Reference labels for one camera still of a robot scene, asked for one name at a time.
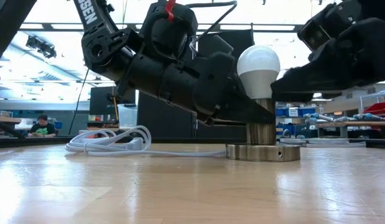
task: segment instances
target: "white power cord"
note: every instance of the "white power cord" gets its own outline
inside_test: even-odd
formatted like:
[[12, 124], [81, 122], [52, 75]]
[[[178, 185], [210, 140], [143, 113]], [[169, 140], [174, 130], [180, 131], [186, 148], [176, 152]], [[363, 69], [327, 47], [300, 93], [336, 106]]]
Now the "white power cord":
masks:
[[[131, 133], [139, 133], [142, 138], [134, 138], [129, 143], [115, 144], [118, 140], [129, 136]], [[102, 134], [105, 138], [89, 139], [87, 137]], [[113, 131], [103, 129], [99, 131], [88, 131], [74, 137], [65, 149], [68, 152], [84, 152], [89, 156], [129, 156], [137, 154], [156, 154], [163, 156], [191, 156], [191, 157], [213, 157], [224, 156], [224, 151], [218, 152], [165, 152], [150, 151], [152, 138], [148, 129], [144, 126], [136, 126], [122, 134], [116, 135]]]

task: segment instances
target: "black monitor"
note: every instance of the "black monitor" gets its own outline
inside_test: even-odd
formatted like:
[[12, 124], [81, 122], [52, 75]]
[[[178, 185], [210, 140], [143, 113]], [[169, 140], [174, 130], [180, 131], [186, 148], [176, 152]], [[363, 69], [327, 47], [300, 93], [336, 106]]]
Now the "black monitor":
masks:
[[113, 86], [91, 88], [90, 114], [115, 114], [113, 93], [115, 94], [117, 104], [136, 105], [135, 90], [126, 91], [126, 94], [123, 97], [118, 96], [117, 92], [117, 88]]

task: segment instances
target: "red cable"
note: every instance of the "red cable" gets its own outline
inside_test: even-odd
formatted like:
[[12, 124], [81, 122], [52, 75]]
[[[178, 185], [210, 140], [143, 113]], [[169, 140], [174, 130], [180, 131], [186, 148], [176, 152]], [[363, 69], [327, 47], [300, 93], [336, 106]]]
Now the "red cable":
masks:
[[166, 6], [165, 6], [165, 12], [167, 12], [169, 14], [167, 20], [168, 21], [173, 21], [174, 20], [174, 14], [173, 14], [173, 7], [174, 7], [174, 4], [175, 4], [175, 0], [169, 0], [167, 3], [166, 3]]

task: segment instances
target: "ceiling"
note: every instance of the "ceiling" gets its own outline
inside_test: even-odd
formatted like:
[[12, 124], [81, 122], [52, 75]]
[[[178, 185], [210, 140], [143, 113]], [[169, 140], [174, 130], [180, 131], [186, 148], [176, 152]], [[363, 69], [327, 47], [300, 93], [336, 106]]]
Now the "ceiling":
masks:
[[[149, 0], [108, 0], [115, 11], [111, 17], [118, 24], [134, 24], [138, 28], [145, 18], [146, 11], [152, 2]], [[182, 4], [196, 2], [211, 2], [211, 0], [177, 0]], [[278, 54], [283, 70], [304, 65], [308, 62], [308, 48], [298, 40], [295, 33], [282, 31], [282, 26], [265, 26], [269, 24], [304, 24], [315, 13], [328, 3], [324, 0], [319, 5], [318, 0], [267, 0], [262, 5], [260, 0], [239, 1], [238, 7], [223, 21], [222, 24], [237, 24], [231, 28], [245, 29], [241, 24], [262, 24], [257, 27], [262, 32], [254, 33], [257, 45], [269, 45]], [[126, 13], [123, 19], [123, 8]], [[226, 11], [225, 8], [194, 9], [201, 25], [213, 23]], [[42, 24], [50, 24], [46, 29]], [[73, 1], [67, 0], [37, 0], [28, 15], [21, 30], [17, 33], [0, 61], [0, 97], [24, 99], [58, 99], [76, 100], [87, 68], [84, 66], [81, 51], [80, 18]], [[57, 51], [57, 57], [46, 60], [40, 53], [26, 47], [29, 35], [52, 44]], [[99, 85], [87, 83], [83, 87], [81, 100], [89, 98], [93, 86], [111, 86], [113, 83], [105, 77], [90, 72], [87, 80], [101, 79]]]

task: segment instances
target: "coiled cable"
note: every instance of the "coiled cable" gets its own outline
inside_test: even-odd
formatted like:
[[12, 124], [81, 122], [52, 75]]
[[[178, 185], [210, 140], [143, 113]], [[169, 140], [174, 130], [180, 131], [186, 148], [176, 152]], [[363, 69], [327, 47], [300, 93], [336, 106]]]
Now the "coiled cable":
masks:
[[[132, 133], [138, 133], [142, 138], [134, 138], [129, 143], [115, 144], [120, 139], [129, 136]], [[89, 136], [102, 134], [105, 138], [88, 139]], [[89, 156], [130, 156], [138, 154], [156, 154], [162, 156], [189, 156], [189, 157], [213, 157], [224, 156], [225, 151], [217, 152], [166, 152], [152, 151], [152, 137], [149, 130], [144, 126], [136, 126], [124, 133], [116, 135], [113, 131], [103, 129], [99, 131], [88, 131], [74, 137], [65, 145], [68, 152], [84, 152]]]

